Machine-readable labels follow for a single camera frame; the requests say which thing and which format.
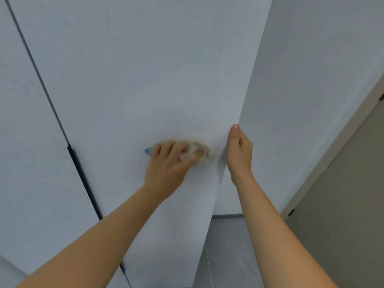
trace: cabinet door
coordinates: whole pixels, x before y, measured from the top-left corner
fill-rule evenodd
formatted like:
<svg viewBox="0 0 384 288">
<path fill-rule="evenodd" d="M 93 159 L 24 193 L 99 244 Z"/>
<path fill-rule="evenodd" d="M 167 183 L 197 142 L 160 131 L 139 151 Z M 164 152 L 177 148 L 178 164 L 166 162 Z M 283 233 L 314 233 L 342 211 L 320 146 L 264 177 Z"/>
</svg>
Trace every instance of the cabinet door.
<svg viewBox="0 0 384 288">
<path fill-rule="evenodd" d="M 10 0 L 104 215 L 141 187 L 147 147 L 217 153 L 141 230 L 135 287 L 191 287 L 271 0 Z"/>
<path fill-rule="evenodd" d="M 98 218 L 0 0 L 0 256 L 31 274 Z M 111 288 L 127 287 L 119 269 Z"/>
</svg>

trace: gray tile floor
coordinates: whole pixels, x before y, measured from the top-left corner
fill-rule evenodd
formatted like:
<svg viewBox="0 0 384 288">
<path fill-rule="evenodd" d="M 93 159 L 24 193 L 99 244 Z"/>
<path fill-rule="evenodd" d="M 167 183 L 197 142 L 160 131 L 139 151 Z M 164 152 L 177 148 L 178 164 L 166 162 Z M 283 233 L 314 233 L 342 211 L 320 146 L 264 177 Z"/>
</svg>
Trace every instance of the gray tile floor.
<svg viewBox="0 0 384 288">
<path fill-rule="evenodd" d="M 214 219 L 193 288 L 264 287 L 244 218 Z"/>
</svg>

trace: person's right arm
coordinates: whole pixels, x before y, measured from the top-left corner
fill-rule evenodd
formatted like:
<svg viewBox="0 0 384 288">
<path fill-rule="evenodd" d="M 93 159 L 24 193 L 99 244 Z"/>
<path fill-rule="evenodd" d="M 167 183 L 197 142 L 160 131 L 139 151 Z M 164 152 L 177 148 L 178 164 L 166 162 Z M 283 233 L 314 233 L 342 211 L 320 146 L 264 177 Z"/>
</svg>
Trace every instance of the person's right arm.
<svg viewBox="0 0 384 288">
<path fill-rule="evenodd" d="M 235 184 L 266 288 L 337 287 L 288 228 L 253 178 L 252 143 L 235 124 L 228 169 Z"/>
</svg>

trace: skin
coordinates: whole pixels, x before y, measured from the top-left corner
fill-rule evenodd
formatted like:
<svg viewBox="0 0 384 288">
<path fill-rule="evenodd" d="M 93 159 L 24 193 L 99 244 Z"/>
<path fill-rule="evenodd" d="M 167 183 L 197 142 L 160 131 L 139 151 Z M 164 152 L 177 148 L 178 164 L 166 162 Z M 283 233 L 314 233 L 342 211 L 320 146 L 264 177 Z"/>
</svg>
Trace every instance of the skin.
<svg viewBox="0 0 384 288">
<path fill-rule="evenodd" d="M 187 150 L 185 141 L 156 144 L 144 185 L 17 288 L 105 288 L 137 233 L 204 154 L 199 150 L 180 162 L 179 155 Z M 336 287 L 257 184 L 251 161 L 252 143 L 235 124 L 229 135 L 228 169 L 238 191 L 265 287 Z"/>
</svg>

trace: fingernail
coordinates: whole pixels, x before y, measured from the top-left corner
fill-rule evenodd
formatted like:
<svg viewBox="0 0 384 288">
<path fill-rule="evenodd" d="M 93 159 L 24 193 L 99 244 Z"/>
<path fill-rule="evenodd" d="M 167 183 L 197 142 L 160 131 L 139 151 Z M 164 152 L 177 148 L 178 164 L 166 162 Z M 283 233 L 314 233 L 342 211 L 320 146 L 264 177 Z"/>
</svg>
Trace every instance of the fingernail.
<svg viewBox="0 0 384 288">
<path fill-rule="evenodd" d="M 238 125 L 238 124 L 234 124 L 234 125 L 232 126 L 232 130 L 233 130 L 233 132 L 240 132 L 240 125 Z"/>
</svg>

